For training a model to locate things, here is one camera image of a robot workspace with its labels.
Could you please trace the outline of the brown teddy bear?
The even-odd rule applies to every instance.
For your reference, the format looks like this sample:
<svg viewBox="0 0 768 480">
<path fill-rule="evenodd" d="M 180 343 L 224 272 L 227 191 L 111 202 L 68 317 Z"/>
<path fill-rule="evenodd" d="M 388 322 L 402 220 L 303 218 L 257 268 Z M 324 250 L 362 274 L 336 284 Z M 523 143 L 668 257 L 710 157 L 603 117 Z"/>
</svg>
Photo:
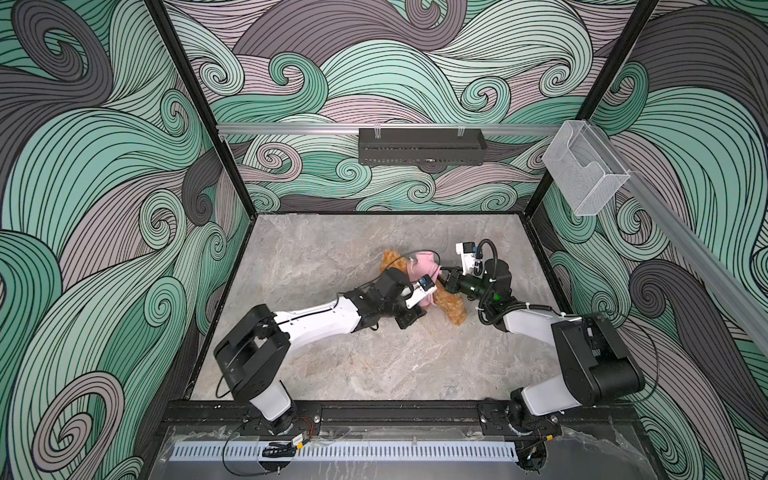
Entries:
<svg viewBox="0 0 768 480">
<path fill-rule="evenodd" d="M 382 253 L 379 270 L 383 271 L 388 268 L 395 268 L 408 275 L 408 261 L 411 260 L 417 252 L 407 253 L 404 257 L 402 257 L 395 250 L 385 250 Z M 435 304 L 424 309 L 428 311 L 430 308 L 436 307 L 443 312 L 443 314 L 452 324 L 461 325 L 467 319 L 467 311 L 464 305 L 464 301 L 458 294 L 448 293 L 439 281 L 437 288 L 438 290 L 434 294 Z"/>
</svg>

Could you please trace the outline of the pink teddy hoodie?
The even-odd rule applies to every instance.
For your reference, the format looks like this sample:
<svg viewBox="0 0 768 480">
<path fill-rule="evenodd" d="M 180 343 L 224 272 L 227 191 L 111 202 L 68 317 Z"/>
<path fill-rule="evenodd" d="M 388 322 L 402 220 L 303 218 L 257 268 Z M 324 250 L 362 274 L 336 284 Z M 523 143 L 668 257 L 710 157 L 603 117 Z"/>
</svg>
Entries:
<svg viewBox="0 0 768 480">
<path fill-rule="evenodd" d="M 434 294 L 438 290 L 439 271 L 439 261 L 436 259 L 436 254 L 433 252 L 417 252 L 414 257 L 408 261 L 407 273 L 411 282 L 420 281 L 425 276 L 430 279 L 428 285 L 423 288 L 426 292 L 426 296 L 419 302 L 419 305 L 423 308 L 435 304 Z"/>
</svg>

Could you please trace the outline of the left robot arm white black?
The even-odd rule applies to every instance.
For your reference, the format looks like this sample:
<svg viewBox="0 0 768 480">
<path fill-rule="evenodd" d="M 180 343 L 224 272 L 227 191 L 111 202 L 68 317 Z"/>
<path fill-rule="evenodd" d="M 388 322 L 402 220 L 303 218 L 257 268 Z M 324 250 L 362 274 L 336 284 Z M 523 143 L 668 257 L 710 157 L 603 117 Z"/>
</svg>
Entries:
<svg viewBox="0 0 768 480">
<path fill-rule="evenodd" d="M 411 280 L 396 268 L 338 293 L 325 304 L 296 311 L 252 307 L 214 348 L 214 358 L 234 400 L 246 402 L 273 425 L 290 422 L 294 401 L 278 373 L 286 356 L 336 335 L 356 333 L 392 318 L 406 329 L 426 314 L 421 302 L 437 291 L 424 275 Z"/>
</svg>

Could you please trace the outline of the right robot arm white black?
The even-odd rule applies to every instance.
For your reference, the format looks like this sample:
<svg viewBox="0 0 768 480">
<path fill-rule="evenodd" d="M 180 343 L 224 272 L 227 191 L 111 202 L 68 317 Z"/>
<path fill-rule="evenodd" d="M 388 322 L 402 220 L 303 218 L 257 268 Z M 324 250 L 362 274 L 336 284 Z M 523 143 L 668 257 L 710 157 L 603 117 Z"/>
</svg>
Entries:
<svg viewBox="0 0 768 480">
<path fill-rule="evenodd" d="M 600 313 L 567 315 L 516 299 L 505 262 L 490 259 L 468 269 L 443 267 L 438 279 L 447 292 L 477 302 L 482 324 L 554 348 L 559 372 L 511 393 L 515 417 L 592 407 L 645 388 L 641 368 L 610 320 Z"/>
</svg>

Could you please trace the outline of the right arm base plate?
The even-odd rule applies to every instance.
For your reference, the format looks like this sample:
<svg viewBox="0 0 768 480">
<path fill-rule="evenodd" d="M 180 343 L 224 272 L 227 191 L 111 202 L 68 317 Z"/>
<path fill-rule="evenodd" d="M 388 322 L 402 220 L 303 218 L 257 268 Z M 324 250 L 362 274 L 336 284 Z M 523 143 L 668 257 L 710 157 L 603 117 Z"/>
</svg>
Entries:
<svg viewBox="0 0 768 480">
<path fill-rule="evenodd" d="M 482 430 L 487 435 L 548 441 L 562 434 L 552 416 L 532 415 L 520 399 L 484 399 L 477 407 Z"/>
</svg>

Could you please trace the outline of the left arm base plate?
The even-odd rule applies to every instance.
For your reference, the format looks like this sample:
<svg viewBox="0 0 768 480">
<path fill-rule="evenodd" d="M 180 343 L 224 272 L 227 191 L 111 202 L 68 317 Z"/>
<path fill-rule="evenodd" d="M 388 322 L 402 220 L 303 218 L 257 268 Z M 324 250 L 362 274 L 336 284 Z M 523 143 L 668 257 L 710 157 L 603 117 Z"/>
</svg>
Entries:
<svg viewBox="0 0 768 480">
<path fill-rule="evenodd" d="M 266 420 L 255 409 L 249 411 L 242 433 L 246 436 L 279 437 L 306 432 L 310 435 L 318 429 L 322 418 L 319 402 L 294 400 L 288 410 L 274 420 Z"/>
</svg>

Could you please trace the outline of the clear acrylic wall box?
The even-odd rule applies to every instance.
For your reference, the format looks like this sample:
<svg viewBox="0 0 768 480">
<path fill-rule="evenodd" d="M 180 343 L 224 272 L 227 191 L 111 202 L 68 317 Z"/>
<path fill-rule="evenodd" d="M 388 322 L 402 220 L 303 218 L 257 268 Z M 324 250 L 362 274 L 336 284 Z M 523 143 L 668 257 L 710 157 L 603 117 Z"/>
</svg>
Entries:
<svg viewBox="0 0 768 480">
<path fill-rule="evenodd" d="M 609 137 L 586 120 L 565 121 L 543 162 L 577 217 L 597 216 L 630 178 Z"/>
</svg>

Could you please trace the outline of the back aluminium rail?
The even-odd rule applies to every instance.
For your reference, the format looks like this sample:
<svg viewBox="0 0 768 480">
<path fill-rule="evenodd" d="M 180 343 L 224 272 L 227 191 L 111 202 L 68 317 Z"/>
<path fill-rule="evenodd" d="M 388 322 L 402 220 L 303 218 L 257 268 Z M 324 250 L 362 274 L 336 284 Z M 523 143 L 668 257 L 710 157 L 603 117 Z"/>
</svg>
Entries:
<svg viewBox="0 0 768 480">
<path fill-rule="evenodd" d="M 309 122 L 232 122 L 219 123 L 221 135 L 354 135 L 361 129 L 380 132 L 385 129 L 435 130 L 448 129 L 457 135 L 468 129 L 479 129 L 490 136 L 550 136 L 560 124 L 381 124 L 381 123 L 309 123 Z"/>
</svg>

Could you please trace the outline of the black perforated wall tray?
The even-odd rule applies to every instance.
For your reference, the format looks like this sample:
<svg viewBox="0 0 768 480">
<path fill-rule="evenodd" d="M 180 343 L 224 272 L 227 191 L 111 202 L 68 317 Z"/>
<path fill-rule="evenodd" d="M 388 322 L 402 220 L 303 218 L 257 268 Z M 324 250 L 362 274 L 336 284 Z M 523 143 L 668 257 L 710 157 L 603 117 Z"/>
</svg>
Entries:
<svg viewBox="0 0 768 480">
<path fill-rule="evenodd" d="M 358 160 L 368 166 L 475 166 L 485 161 L 487 152 L 479 129 L 461 135 L 448 129 L 358 132 Z"/>
</svg>

